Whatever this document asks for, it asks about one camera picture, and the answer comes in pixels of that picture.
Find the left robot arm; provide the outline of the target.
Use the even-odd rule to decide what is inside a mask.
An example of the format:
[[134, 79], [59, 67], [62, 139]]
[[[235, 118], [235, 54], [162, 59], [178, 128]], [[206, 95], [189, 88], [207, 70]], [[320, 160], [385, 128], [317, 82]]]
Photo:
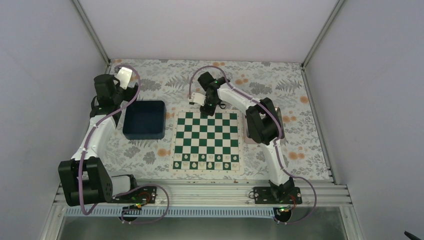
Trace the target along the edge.
[[115, 195], [131, 203], [139, 197], [133, 175], [110, 176], [102, 159], [107, 142], [121, 117], [122, 102], [134, 102], [138, 86], [130, 87], [133, 71], [121, 68], [116, 74], [101, 74], [94, 78], [95, 97], [91, 101], [89, 127], [85, 137], [69, 160], [61, 161], [58, 174], [66, 203], [110, 203]]

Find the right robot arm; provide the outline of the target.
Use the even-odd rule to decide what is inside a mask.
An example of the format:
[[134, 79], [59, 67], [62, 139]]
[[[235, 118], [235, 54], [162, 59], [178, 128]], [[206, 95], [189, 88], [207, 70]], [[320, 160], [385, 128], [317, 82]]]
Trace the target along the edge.
[[260, 145], [265, 156], [271, 198], [278, 204], [284, 203], [295, 184], [282, 166], [281, 139], [285, 135], [273, 101], [268, 97], [254, 98], [226, 81], [225, 77], [214, 79], [209, 72], [201, 74], [197, 81], [205, 94], [192, 93], [190, 96], [192, 102], [200, 105], [201, 113], [213, 116], [221, 102], [229, 103], [244, 113], [249, 138]]

